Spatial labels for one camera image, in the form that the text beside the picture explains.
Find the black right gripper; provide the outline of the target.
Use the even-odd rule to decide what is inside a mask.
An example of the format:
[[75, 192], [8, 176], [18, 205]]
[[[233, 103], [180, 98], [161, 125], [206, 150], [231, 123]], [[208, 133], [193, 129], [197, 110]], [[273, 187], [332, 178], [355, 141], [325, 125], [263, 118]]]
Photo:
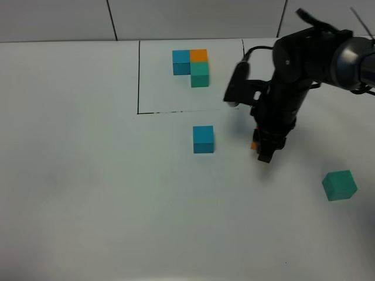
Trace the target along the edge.
[[287, 135], [295, 126], [296, 115], [309, 91], [308, 81], [283, 83], [280, 81], [252, 81], [251, 88], [261, 95], [251, 116], [257, 124], [253, 138], [257, 142], [258, 160], [270, 163], [276, 150], [284, 148], [287, 138], [259, 137], [260, 131]]

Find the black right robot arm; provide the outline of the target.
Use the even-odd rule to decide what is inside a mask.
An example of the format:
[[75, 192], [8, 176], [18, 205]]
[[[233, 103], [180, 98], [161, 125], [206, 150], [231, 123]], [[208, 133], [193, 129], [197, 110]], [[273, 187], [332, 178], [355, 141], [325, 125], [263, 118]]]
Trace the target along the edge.
[[272, 79], [251, 109], [259, 161], [269, 163], [284, 147], [309, 90], [329, 84], [357, 95], [373, 93], [374, 40], [349, 30], [309, 28], [282, 37], [273, 46], [272, 59]]

